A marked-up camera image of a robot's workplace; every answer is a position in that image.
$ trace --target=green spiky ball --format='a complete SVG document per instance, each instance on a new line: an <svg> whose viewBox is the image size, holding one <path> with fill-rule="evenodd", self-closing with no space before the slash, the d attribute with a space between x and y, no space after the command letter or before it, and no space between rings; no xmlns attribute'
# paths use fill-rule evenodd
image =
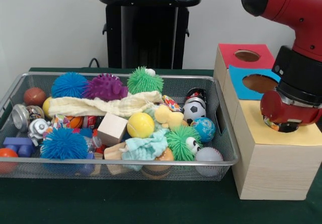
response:
<svg viewBox="0 0 322 224"><path fill-rule="evenodd" d="M188 137L194 137L200 147L202 147L200 135L192 127L180 126L166 134L168 147L171 149L176 161L193 161L195 159L195 156L186 144Z"/></svg>
<svg viewBox="0 0 322 224"><path fill-rule="evenodd" d="M127 80L127 86L131 94L140 92L158 91L162 93L163 79L158 75L150 76L145 72L146 67L138 67Z"/></svg>

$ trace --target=yellow ball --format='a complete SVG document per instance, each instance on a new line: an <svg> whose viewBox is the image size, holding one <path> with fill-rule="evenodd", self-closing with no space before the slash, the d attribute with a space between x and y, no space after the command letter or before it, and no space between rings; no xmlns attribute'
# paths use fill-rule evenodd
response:
<svg viewBox="0 0 322 224"><path fill-rule="evenodd" d="M45 116L49 119L52 119L52 117L49 116L49 102L52 98L48 97L44 104L42 105L42 110L44 110Z"/></svg>
<svg viewBox="0 0 322 224"><path fill-rule="evenodd" d="M127 131L131 137L146 138L154 132L154 121L146 113L134 113L127 122Z"/></svg>

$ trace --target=black and white ball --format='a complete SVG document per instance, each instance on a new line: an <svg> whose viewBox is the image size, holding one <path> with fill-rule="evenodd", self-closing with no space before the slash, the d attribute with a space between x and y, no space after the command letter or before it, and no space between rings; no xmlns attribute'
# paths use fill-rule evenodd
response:
<svg viewBox="0 0 322 224"><path fill-rule="evenodd" d="M186 103L182 108L184 120L190 125L198 117L206 117L206 109L200 102Z"/></svg>

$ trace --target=purple spiky ball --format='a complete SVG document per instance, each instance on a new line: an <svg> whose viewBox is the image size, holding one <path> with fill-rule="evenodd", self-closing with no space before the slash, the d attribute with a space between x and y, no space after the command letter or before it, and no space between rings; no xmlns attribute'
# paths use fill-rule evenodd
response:
<svg viewBox="0 0 322 224"><path fill-rule="evenodd" d="M121 100L127 97L128 87L112 74L101 74L89 81L84 92L85 98L100 98L103 101Z"/></svg>

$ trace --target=white ball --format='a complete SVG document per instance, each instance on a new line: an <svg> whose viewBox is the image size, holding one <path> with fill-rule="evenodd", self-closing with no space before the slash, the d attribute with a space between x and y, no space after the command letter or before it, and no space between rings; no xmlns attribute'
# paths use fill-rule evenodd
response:
<svg viewBox="0 0 322 224"><path fill-rule="evenodd" d="M155 76L155 70L153 70L153 69L145 69L145 72L152 77Z"/></svg>
<svg viewBox="0 0 322 224"><path fill-rule="evenodd" d="M200 102L189 102L182 108L184 120L190 125L198 117L206 117L206 109Z"/></svg>
<svg viewBox="0 0 322 224"><path fill-rule="evenodd" d="M196 161L223 161L221 153L212 147L204 147L197 152ZM220 175L222 166L196 166L199 174L206 177L213 177Z"/></svg>

